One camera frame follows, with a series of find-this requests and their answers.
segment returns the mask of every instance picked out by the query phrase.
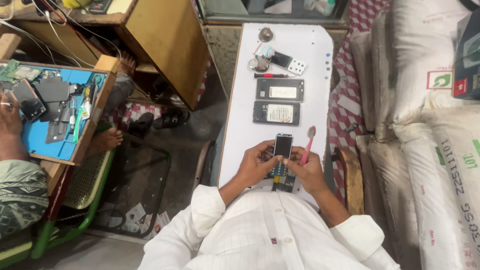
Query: white shirt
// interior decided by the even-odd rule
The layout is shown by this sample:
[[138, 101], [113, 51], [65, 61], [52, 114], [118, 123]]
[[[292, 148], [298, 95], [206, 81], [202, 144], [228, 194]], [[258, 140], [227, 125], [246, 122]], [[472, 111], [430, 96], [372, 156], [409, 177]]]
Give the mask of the white shirt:
[[304, 200], [250, 191], [226, 209], [216, 187], [198, 186], [191, 205], [144, 247], [149, 269], [399, 270], [368, 215], [328, 229]]

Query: black sandal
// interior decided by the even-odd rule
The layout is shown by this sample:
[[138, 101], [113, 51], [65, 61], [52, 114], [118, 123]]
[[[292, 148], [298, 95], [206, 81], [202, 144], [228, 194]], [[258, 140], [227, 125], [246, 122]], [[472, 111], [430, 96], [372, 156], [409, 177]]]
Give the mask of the black sandal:
[[[154, 115], [151, 112], [142, 114], [137, 121], [130, 124], [128, 133], [143, 140], [152, 126], [153, 118]], [[133, 148], [140, 147], [140, 144], [135, 142], [130, 142], [130, 145]]]
[[162, 116], [153, 121], [153, 128], [164, 129], [178, 127], [190, 119], [190, 112], [183, 112], [179, 109], [171, 109], [162, 113]]

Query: white table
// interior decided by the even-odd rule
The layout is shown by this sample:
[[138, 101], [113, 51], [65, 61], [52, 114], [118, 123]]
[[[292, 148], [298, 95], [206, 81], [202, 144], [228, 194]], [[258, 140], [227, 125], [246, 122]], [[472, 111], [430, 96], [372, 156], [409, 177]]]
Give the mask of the white table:
[[[300, 125], [298, 126], [252, 122], [256, 79], [253, 78], [255, 72], [247, 64], [254, 58], [253, 52], [259, 45], [258, 33], [264, 27], [269, 27], [274, 33], [273, 40], [267, 45], [307, 63], [303, 75], [296, 77], [305, 81], [304, 100], [300, 105]], [[319, 25], [243, 24], [220, 163], [219, 188], [236, 174], [246, 149], [264, 140], [275, 139], [278, 133], [292, 134], [293, 145], [305, 147], [309, 142], [307, 130], [315, 125], [317, 132], [313, 140], [312, 152], [318, 153], [323, 159], [327, 139], [332, 57], [332, 39]], [[294, 75], [275, 65], [270, 65], [267, 72]], [[262, 180], [252, 189], [271, 190], [272, 184], [272, 179]], [[306, 199], [318, 209], [313, 197], [305, 192], [298, 179], [295, 181], [293, 193]]]

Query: green logo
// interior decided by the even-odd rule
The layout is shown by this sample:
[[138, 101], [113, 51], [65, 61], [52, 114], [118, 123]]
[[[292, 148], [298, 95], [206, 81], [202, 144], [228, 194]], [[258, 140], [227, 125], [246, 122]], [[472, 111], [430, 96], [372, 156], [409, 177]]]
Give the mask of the green logo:
[[435, 78], [433, 87], [445, 87], [450, 84], [450, 74], [445, 74]]

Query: screwdriver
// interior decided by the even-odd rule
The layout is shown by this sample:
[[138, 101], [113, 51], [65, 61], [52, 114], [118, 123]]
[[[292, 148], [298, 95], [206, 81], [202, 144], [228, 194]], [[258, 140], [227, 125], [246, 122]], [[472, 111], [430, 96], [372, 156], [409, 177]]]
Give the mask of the screwdriver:
[[253, 77], [256, 79], [256, 78], [288, 78], [289, 76], [287, 74], [270, 74], [270, 73], [258, 74], [258, 73], [255, 73], [253, 75]]

